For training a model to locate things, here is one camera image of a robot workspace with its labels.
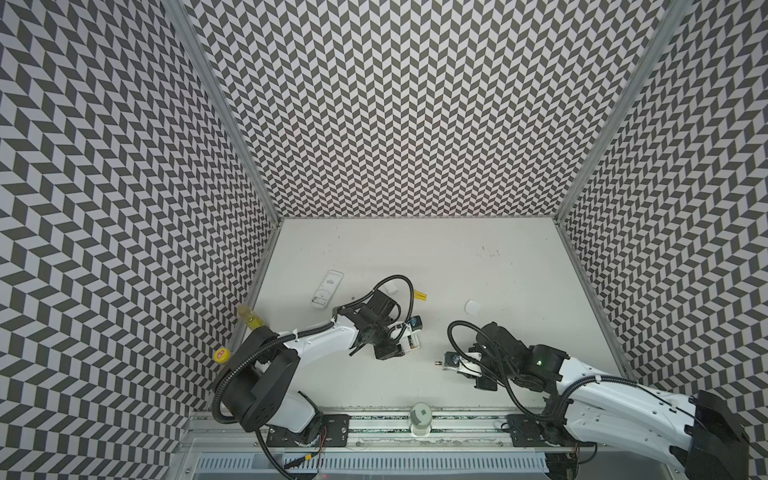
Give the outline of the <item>white remote control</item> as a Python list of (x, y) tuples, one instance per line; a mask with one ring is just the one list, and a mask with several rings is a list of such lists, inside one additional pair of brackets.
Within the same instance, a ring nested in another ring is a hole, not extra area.
[(403, 340), (401, 341), (401, 345), (403, 346), (406, 352), (410, 352), (413, 350), (418, 350), (421, 346), (421, 343), (417, 333), (414, 332), (414, 333), (406, 334), (403, 337)]
[(311, 298), (311, 306), (318, 310), (324, 310), (332, 300), (343, 278), (342, 272), (328, 270)]

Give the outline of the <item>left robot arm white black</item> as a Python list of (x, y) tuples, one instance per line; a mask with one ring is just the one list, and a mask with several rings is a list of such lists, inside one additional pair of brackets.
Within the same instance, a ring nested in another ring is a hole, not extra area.
[(415, 288), (405, 275), (379, 281), (366, 295), (333, 309), (329, 321), (276, 333), (260, 326), (220, 367), (212, 386), (211, 414), (246, 432), (283, 429), (310, 444), (322, 435), (324, 413), (291, 391), (297, 371), (331, 354), (354, 356), (367, 346), (386, 361), (405, 355), (401, 341), (414, 318)]

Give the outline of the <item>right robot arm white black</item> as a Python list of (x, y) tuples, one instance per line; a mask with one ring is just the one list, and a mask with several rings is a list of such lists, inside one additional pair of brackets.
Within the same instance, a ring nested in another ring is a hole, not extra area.
[(692, 396), (642, 385), (547, 345), (528, 346), (501, 325), (455, 320), (444, 366), (479, 390), (503, 389), (546, 442), (606, 444), (680, 469), (689, 479), (746, 479), (750, 439), (711, 391)]

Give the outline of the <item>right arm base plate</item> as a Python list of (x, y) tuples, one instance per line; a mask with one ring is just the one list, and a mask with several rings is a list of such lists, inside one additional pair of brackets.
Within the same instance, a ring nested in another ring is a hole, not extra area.
[(523, 414), (510, 414), (502, 424), (515, 447), (576, 447), (590, 442), (576, 440), (563, 425), (532, 420)]

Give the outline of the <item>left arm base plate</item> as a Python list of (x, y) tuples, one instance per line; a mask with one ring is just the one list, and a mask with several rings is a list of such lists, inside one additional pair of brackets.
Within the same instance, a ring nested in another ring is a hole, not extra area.
[(269, 447), (345, 447), (351, 417), (344, 414), (318, 414), (300, 432), (269, 426), (266, 443)]

